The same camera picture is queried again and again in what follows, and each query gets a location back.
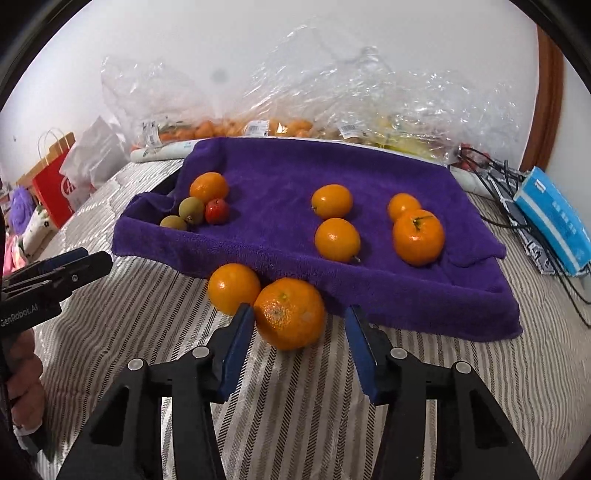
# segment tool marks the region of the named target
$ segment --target wooden door frame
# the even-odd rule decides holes
[[[564,56],[552,39],[538,27],[538,95],[530,137],[519,169],[548,166],[562,111]]]

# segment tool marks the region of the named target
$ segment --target striped bedspread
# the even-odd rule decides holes
[[[128,165],[76,213],[44,257],[77,247],[108,251],[113,224],[131,197],[180,165]],[[471,198],[495,218],[490,202]],[[508,247],[500,265],[519,301],[524,334],[495,343],[395,329],[387,334],[424,362],[472,364],[541,479],[557,480],[591,434],[591,333],[558,281],[534,270],[511,232],[491,228]],[[56,477],[98,399],[129,360],[174,360],[228,320],[206,300],[204,280],[142,258],[114,258],[108,278],[76,292],[59,318],[36,328],[52,434],[50,460],[38,458],[42,476]],[[163,407],[163,468],[173,479],[170,399]],[[236,393],[212,410],[229,479],[369,479],[386,414],[363,396],[336,317],[318,345],[301,352],[277,352],[255,335]],[[423,479],[433,476],[436,431],[436,405],[428,402]]]

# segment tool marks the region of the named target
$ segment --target plastic bag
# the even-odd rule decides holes
[[[103,97],[134,148],[213,137],[213,108],[194,81],[163,63],[107,57]]]
[[[453,72],[396,72],[376,48],[343,41],[332,27],[292,32],[255,71],[239,105],[233,117],[246,135],[253,126],[254,135],[344,140],[445,164],[457,161],[461,143],[499,158],[522,154],[510,88],[477,90]],[[310,128],[296,132],[288,127],[294,121]]]
[[[101,117],[72,146],[60,173],[74,187],[98,189],[129,162],[123,143]]]

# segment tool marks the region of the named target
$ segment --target finger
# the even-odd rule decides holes
[[[37,355],[23,360],[18,371],[6,382],[8,397],[13,399],[24,395],[30,386],[39,381],[42,373],[43,364]]]
[[[8,355],[15,361],[22,360],[23,358],[30,358],[35,353],[35,333],[33,329],[22,332],[17,341],[14,342],[13,346],[8,352]]]
[[[31,430],[37,427],[43,420],[45,409],[45,392],[40,381],[33,384],[29,390],[19,398],[13,406],[12,421],[15,425]]]

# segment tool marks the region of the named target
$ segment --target small red tomato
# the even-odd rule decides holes
[[[224,199],[215,199],[205,207],[205,221],[210,225],[221,225],[230,218],[230,206]]]

